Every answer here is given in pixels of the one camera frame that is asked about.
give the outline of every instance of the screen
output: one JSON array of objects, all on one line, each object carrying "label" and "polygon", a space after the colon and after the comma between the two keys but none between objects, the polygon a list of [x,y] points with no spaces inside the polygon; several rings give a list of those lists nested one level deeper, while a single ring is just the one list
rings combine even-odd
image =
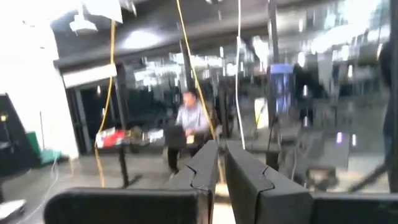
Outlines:
[{"label": "screen", "polygon": [[271,65],[269,80],[276,114],[287,113],[292,105],[293,67],[285,64]]}]

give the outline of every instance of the hanging cable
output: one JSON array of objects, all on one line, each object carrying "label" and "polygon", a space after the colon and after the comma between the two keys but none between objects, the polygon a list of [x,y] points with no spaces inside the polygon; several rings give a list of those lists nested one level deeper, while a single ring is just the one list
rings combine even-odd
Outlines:
[{"label": "hanging cable", "polygon": [[246,143],[244,141],[241,109],[239,107],[238,97],[238,74],[239,74],[239,54],[241,53],[241,26],[242,26],[242,7],[241,0],[238,0],[238,36],[236,37],[236,74],[235,74],[235,102],[236,112],[238,113],[239,132],[241,133],[242,147],[246,150]]},{"label": "hanging cable", "polygon": [[[110,49],[111,49],[110,51],[111,52],[110,52],[110,57],[109,57],[110,58],[109,63],[111,65],[114,65],[114,36],[115,36],[115,29],[116,29],[116,22],[115,22],[115,20],[112,20],[112,23],[111,23],[111,46],[110,46]],[[105,102],[105,109],[104,109],[101,125],[99,126],[99,129],[98,129],[97,133],[100,133],[103,130],[104,125],[105,125],[106,115],[108,113],[109,102],[110,102],[110,99],[111,99],[112,84],[113,84],[113,77],[110,76],[108,94],[106,96],[106,102]],[[97,147],[97,143],[96,142],[94,144],[94,154],[95,154],[95,160],[96,160],[96,163],[97,163],[99,179],[101,181],[101,187],[105,187],[104,170],[103,170],[103,167],[102,167],[102,163],[101,163],[100,155],[98,153],[98,147]],[[70,169],[71,169],[71,176],[73,178],[75,168],[73,166],[73,161],[71,159],[69,159],[69,163],[70,163]]]},{"label": "hanging cable", "polygon": [[[199,80],[198,80],[198,77],[197,77],[197,73],[196,73],[195,67],[194,67],[194,65],[193,65],[193,63],[192,63],[192,53],[191,53],[191,49],[190,49],[189,43],[188,43],[187,31],[185,30],[185,24],[184,24],[184,19],[183,19],[183,16],[182,16],[182,10],[181,10],[181,5],[180,5],[180,0],[176,0],[176,2],[177,2],[178,14],[179,14],[179,16],[180,16],[181,27],[182,27],[182,32],[183,32],[184,40],[185,40],[185,45],[187,46],[187,52],[188,52],[188,56],[189,56],[189,59],[190,59],[190,65],[191,65],[193,77],[194,77],[195,83],[196,83],[196,85],[197,85],[197,87],[198,87],[198,93],[199,93],[200,103],[201,103],[201,105],[202,105],[202,107],[203,107],[203,110],[205,111],[206,118],[207,118],[207,122],[208,122],[208,124],[209,124],[209,126],[210,126],[211,135],[213,136],[213,139],[217,142],[217,144],[219,144],[219,142],[217,141],[217,138],[216,138],[216,132],[215,132],[215,129],[214,129],[214,127],[213,127],[213,123],[211,122],[210,115],[209,115],[208,110],[207,110],[207,108],[206,108],[205,99],[203,98],[203,93],[202,93],[201,88],[200,88],[200,84],[199,84]],[[219,172],[220,172],[220,181],[221,181],[221,183],[225,183],[225,181],[224,181],[224,175],[223,175],[223,170],[222,170],[221,164],[220,164],[220,160],[218,160],[218,170],[219,170]]]}]

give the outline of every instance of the white cable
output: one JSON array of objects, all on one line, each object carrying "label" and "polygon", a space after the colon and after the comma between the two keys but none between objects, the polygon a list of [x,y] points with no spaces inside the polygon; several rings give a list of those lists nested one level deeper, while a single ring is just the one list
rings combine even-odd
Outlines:
[{"label": "white cable", "polygon": [[236,101],[236,111],[238,112],[238,123],[239,123],[239,131],[241,133],[242,146],[243,149],[246,150],[246,143],[244,142],[244,134],[242,127],[241,109],[239,108],[239,99],[238,99],[238,73],[239,73],[239,54],[241,50],[241,24],[242,24],[241,0],[238,0],[238,36],[236,37],[235,101]]},{"label": "white cable", "polygon": [[296,167],[297,167],[297,148],[300,146],[294,147],[294,155],[293,155],[293,169],[292,169],[292,176],[290,177],[291,180],[294,181],[294,175],[296,174]]},{"label": "white cable", "polygon": [[47,202],[47,198],[50,195],[51,189],[54,187],[54,185],[58,182],[58,178],[59,178],[59,171],[58,171],[58,164],[57,164],[57,160],[58,160],[58,156],[55,156],[54,162],[52,164],[51,167],[51,171],[50,171],[50,175],[53,177],[54,173],[55,173],[55,178],[54,181],[52,182],[52,184],[50,185],[50,187],[47,189],[43,201],[35,208],[35,210],[33,210],[28,216],[26,216],[24,219],[20,220],[19,222],[17,222],[16,224],[22,224],[24,222],[26,222],[28,219],[32,218],[32,216],[38,212]]}]

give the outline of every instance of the light blue shirt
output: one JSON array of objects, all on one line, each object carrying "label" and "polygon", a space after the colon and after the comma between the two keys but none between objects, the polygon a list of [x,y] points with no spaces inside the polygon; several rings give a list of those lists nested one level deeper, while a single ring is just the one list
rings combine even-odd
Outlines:
[{"label": "light blue shirt", "polygon": [[200,102],[197,102],[193,108],[181,106],[178,110],[176,125],[181,125],[183,129],[193,129],[196,133],[205,133],[209,131],[209,124],[205,110]]}]

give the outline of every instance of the red object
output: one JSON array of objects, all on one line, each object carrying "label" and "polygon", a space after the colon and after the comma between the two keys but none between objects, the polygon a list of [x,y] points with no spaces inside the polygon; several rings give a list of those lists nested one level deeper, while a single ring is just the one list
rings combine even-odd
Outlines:
[{"label": "red object", "polygon": [[121,143],[121,141],[126,137],[126,132],[121,130],[115,130],[112,134],[107,134],[106,136],[102,136],[102,148],[104,147],[113,147]]}]

